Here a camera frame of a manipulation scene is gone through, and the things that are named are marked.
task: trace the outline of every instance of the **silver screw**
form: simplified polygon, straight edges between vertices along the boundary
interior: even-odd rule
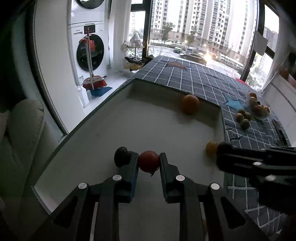
[[[182,175],[178,175],[178,176],[176,176],[176,179],[177,179],[178,181],[184,181],[184,180],[185,180],[185,177],[182,176]]]
[[[87,184],[86,184],[86,183],[80,183],[80,184],[78,185],[78,187],[79,187],[80,189],[84,189],[84,188],[87,187]]]
[[[265,177],[265,180],[268,182],[272,182],[276,179],[276,177],[274,175],[269,175],[267,177]]]
[[[218,190],[220,188],[220,186],[219,186],[218,183],[212,183],[211,188],[214,189],[214,190]]]
[[[262,162],[260,162],[260,161],[256,161],[256,162],[253,163],[253,165],[254,165],[254,166],[260,166],[260,165],[262,165]]]
[[[119,180],[121,180],[121,176],[120,175],[114,175],[113,180],[114,181],[119,181]]]

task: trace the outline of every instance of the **brown star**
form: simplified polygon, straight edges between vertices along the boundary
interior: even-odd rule
[[[170,62],[170,61],[164,61],[166,63],[165,67],[177,67],[179,69],[187,70],[186,66],[183,64],[180,64],[178,61]]]

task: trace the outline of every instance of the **street lamp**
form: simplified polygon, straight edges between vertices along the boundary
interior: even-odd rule
[[[188,43],[188,41],[185,40],[184,43],[185,43],[185,52],[186,52],[186,44]]]

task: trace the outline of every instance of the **washing machine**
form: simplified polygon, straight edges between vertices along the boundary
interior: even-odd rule
[[[89,68],[86,57],[85,42],[79,43],[87,36],[89,28],[89,39],[94,41],[95,51],[91,51],[91,61],[94,75],[102,77],[107,75],[108,59],[108,33],[105,31],[103,22],[90,22],[72,24],[68,27],[70,55],[77,86],[82,85],[86,78],[89,78]]]
[[[108,13],[108,0],[71,0],[68,24],[104,22]]]

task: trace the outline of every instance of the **blue star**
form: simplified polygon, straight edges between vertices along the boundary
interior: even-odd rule
[[[238,111],[239,109],[244,109],[244,107],[242,106],[239,100],[233,100],[226,95],[224,95],[224,97],[227,99],[227,102],[224,103],[225,105],[228,105],[229,107],[235,109],[236,111]]]

